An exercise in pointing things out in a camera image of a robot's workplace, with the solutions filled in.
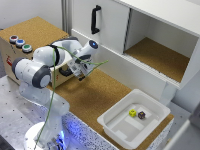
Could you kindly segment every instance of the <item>open cabinet compartment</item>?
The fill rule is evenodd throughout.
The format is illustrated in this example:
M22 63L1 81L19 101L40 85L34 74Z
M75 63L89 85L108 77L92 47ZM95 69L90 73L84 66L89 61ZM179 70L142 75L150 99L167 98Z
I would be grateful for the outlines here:
M181 88L199 70L193 68L191 62L191 58L194 61L194 52L199 51L198 39L195 35L131 9L123 53L139 60L141 65L157 70L158 75L165 76Z

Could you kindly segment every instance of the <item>white tray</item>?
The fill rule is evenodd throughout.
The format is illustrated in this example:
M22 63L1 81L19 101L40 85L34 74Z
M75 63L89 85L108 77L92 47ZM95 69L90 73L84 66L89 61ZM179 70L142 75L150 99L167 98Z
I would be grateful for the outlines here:
M137 111L135 117L129 115L131 109ZM146 114L144 119L138 118L141 111ZM135 89L97 120L105 133L122 147L136 149L169 113L169 108Z

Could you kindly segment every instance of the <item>cardboard box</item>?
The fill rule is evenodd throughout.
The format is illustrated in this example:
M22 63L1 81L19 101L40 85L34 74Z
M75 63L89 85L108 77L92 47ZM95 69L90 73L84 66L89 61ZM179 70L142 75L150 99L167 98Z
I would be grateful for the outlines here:
M1 30L0 50L5 71L6 74L18 84L20 81L16 79L12 72L12 63L18 57L26 57L28 59L32 59L33 52L25 54L22 52L22 49L18 49L15 45L10 44L9 38L12 35L17 35L20 39L25 40L26 44L30 44L33 48L33 52L39 47L46 46L56 40L67 38L69 36L66 32L48 23L40 17L35 17L12 27ZM63 70L68 68L66 64L64 66L60 65L56 67L56 87L72 77L72 75L69 77L61 75L59 72L60 67L62 67Z

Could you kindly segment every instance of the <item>robotic arm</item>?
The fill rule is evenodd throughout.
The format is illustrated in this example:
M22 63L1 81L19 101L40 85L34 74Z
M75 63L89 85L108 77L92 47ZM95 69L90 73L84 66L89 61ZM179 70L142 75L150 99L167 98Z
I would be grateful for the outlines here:
M62 71L63 74L74 74L79 80L84 79L94 68L91 56L97 52L98 45L90 40L84 47L78 42L78 39L71 37L68 39L55 41L49 46L38 48L33 53L33 60L26 58L17 58L12 65L12 71L16 78L21 80L19 93L27 100L46 106L49 108L52 91L45 88L51 80L51 67L54 66L53 53L55 56L55 66L68 64L67 71ZM40 136L38 146L35 150L53 150L52 145L55 145L57 137L63 130L62 115L68 113L69 104L65 99L56 95L53 99L51 112L43 132ZM26 142L25 149L35 147L33 143L39 136Z

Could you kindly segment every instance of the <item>yellow ball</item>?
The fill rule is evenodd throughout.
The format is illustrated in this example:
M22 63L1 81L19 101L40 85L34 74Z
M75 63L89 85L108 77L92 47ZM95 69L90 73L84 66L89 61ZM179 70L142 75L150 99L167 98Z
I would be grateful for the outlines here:
M135 111L135 109L131 109L131 110L129 111L129 115L130 115L131 117L136 116L136 111Z

